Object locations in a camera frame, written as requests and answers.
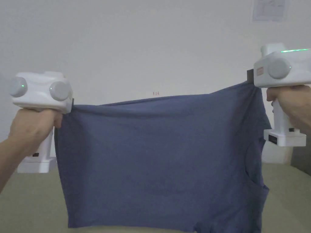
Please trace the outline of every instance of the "forearm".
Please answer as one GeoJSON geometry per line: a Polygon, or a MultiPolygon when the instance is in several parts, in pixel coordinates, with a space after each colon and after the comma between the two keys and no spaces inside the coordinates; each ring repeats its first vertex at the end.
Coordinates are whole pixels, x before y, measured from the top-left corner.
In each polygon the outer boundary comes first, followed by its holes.
{"type": "Polygon", "coordinates": [[[28,139],[10,137],[0,143],[0,193],[19,163],[29,156],[31,142],[28,139]]]}

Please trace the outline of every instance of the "small sticker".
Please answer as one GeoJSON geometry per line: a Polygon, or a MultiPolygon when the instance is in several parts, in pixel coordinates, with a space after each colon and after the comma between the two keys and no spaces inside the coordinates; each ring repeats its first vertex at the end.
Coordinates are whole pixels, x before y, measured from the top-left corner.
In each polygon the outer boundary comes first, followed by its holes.
{"type": "Polygon", "coordinates": [[[263,67],[257,69],[257,76],[263,75],[263,67]]]}

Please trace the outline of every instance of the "finger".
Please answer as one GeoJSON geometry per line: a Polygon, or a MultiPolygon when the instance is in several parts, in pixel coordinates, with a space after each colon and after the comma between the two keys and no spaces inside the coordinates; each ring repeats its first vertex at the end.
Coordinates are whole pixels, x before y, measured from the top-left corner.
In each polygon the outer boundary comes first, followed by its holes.
{"type": "Polygon", "coordinates": [[[274,101],[278,96],[280,89],[277,87],[270,87],[267,90],[267,101],[274,101]]]}
{"type": "Polygon", "coordinates": [[[60,112],[55,112],[54,126],[60,128],[62,126],[63,115],[60,112]]]}

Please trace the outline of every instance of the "green led strip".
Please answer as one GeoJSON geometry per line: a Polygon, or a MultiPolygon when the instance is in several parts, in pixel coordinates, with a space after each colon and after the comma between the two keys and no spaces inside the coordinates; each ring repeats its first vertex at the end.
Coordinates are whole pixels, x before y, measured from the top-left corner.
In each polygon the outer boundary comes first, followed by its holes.
{"type": "Polygon", "coordinates": [[[286,50],[286,51],[281,51],[281,53],[288,53],[288,52],[295,52],[295,51],[306,51],[306,50],[309,50],[309,49],[306,48],[306,49],[286,50]]]}

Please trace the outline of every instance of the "human hand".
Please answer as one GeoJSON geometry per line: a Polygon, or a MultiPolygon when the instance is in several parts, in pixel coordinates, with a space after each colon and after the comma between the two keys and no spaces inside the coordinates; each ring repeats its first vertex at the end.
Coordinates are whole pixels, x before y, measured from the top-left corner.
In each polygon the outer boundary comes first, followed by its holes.
{"type": "Polygon", "coordinates": [[[267,101],[275,99],[278,99],[294,127],[311,130],[311,88],[309,86],[268,88],[267,101]]]}
{"type": "Polygon", "coordinates": [[[26,153],[31,155],[47,138],[53,126],[61,127],[62,119],[61,113],[51,109],[42,112],[20,109],[12,122],[9,138],[14,138],[17,143],[26,142],[28,147],[26,153]]]}

